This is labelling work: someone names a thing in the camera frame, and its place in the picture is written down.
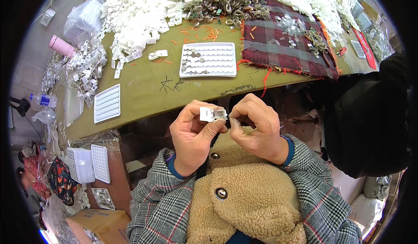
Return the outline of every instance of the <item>red plaid fabric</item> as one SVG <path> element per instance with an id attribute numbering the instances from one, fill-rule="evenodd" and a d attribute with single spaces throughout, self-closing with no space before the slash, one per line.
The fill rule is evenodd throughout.
<path id="1" fill-rule="evenodd" d="M 273 69 L 280 67 L 284 71 L 305 73 L 320 78 L 337 79 L 337 64 L 333 56 L 330 53 L 326 54 L 326 58 L 331 65 L 331 67 L 328 67 L 322 54 L 319 55 L 319 58 L 316 58 L 309 51 L 309 47 L 307 46 L 309 41 L 302 33 L 297 35 L 299 42 L 295 41 L 296 47 L 294 49 L 289 48 L 289 35 L 282 34 L 282 32 L 286 32 L 286 29 L 277 26 L 275 16 L 283 17 L 287 13 L 293 19 L 299 18 L 305 22 L 307 29 L 312 27 L 315 31 L 320 32 L 324 42 L 327 42 L 321 28 L 321 23 L 319 21 L 311 22 L 305 15 L 294 11 L 290 6 L 280 3 L 277 0 L 265 1 L 271 7 L 270 17 L 272 20 L 246 20 L 244 22 L 243 59 L 253 64 L 272 67 Z M 278 40 L 280 45 L 276 43 L 269 44 L 268 41 L 272 39 Z"/>

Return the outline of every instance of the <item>plaid coat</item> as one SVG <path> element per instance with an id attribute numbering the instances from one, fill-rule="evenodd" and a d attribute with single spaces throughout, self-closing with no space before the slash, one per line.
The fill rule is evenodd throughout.
<path id="1" fill-rule="evenodd" d="M 296 186 L 307 242 L 361 244 L 360 229 L 347 219 L 351 207 L 339 189 L 333 187 L 327 163 L 296 137 L 285 136 L 293 142 L 295 152 L 289 165 L 279 168 L 288 173 Z M 147 178 L 131 192 L 129 243 L 186 242 L 196 175 L 184 180 L 176 178 L 165 163 L 171 153 L 161 150 Z"/>

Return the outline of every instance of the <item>hand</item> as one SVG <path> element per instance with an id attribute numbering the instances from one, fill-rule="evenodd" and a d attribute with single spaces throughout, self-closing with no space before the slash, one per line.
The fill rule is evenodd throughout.
<path id="1" fill-rule="evenodd" d="M 193 100 L 180 112 L 177 119 L 170 125 L 170 133 L 175 148 L 174 168 L 183 177 L 194 173 L 205 161 L 209 154 L 210 143 L 215 135 L 226 133 L 224 119 L 206 122 L 200 121 L 200 107 L 214 110 L 223 107 Z"/>
<path id="2" fill-rule="evenodd" d="M 229 121 L 231 138 L 247 152 L 276 164 L 286 161 L 289 145 L 280 136 L 279 115 L 260 98 L 252 93 L 246 95 L 233 107 Z M 247 134 L 240 121 L 257 129 Z"/>

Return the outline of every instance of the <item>green table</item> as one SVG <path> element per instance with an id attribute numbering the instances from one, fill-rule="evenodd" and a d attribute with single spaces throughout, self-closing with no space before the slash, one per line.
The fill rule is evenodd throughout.
<path id="1" fill-rule="evenodd" d="M 242 59 L 241 51 L 241 33 L 239 30 L 231 32 L 231 28 L 225 24 L 212 22 L 210 26 L 221 29 L 217 42 L 233 42 L 235 43 L 236 60 Z M 183 22 L 181 29 L 191 27 L 191 22 Z M 188 104 L 193 99 L 206 101 L 221 98 L 224 96 L 247 93 L 250 91 L 264 89 L 263 78 L 266 75 L 265 69 L 252 66 L 242 65 L 238 70 L 237 76 L 234 78 L 227 77 L 179 77 L 180 54 L 184 44 L 184 38 L 196 42 L 211 42 L 206 39 L 206 30 L 202 28 L 198 31 L 190 30 L 191 35 L 180 33 L 180 29 L 171 27 L 170 31 L 161 34 L 160 40 L 156 44 L 149 44 L 143 51 L 144 56 L 130 63 L 125 63 L 121 71 L 120 78 L 114 79 L 115 70 L 111 68 L 110 58 L 112 52 L 110 45 L 113 42 L 113 33 L 106 34 L 102 43 L 106 48 L 108 63 L 103 68 L 103 75 L 99 81 L 99 89 L 97 93 L 120 83 L 121 86 L 121 114 L 116 118 L 102 121 L 97 124 L 93 122 L 93 106 L 92 108 L 84 107 L 84 112 L 70 127 L 65 129 L 66 139 L 68 138 L 84 138 L 104 130 L 116 128 L 124 124 L 139 120 L 141 118 L 160 114 L 165 111 L 171 111 Z M 356 39 L 355 36 L 344 35 L 346 40 Z M 371 71 L 366 59 L 358 58 L 350 44 L 346 44 L 347 53 L 344 59 L 338 59 L 337 64 L 342 69 L 343 75 L 351 74 L 348 64 L 356 64 L 362 69 Z M 155 63 L 148 59 L 148 53 L 158 49 L 167 49 L 169 52 L 165 61 Z M 308 78 L 304 75 L 294 73 L 271 73 L 266 81 L 268 88 L 277 87 L 287 84 L 312 81 L 315 78 Z M 56 94 L 59 98 L 59 104 L 56 107 L 57 118 L 63 121 L 63 90 L 56 88 Z M 60 144 L 65 141 L 60 134 Z"/>

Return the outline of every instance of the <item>pink thermos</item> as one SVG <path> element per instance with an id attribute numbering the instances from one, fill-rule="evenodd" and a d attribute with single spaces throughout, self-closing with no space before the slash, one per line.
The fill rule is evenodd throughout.
<path id="1" fill-rule="evenodd" d="M 48 47 L 53 49 L 57 53 L 60 53 L 64 56 L 68 56 L 70 58 L 72 58 L 76 53 L 74 51 L 74 47 L 72 47 L 70 44 L 68 44 L 66 41 L 59 38 L 55 34 L 52 36 L 51 41 L 49 41 Z"/>

